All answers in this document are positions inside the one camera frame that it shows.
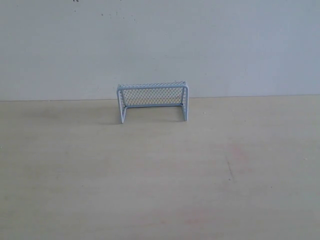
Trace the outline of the small white soccer goal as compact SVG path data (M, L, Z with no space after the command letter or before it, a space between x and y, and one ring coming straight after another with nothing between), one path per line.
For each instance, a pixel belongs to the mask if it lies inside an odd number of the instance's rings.
M185 81L119 84L116 89L120 122L128 109L181 107L184 121L189 118L189 86Z

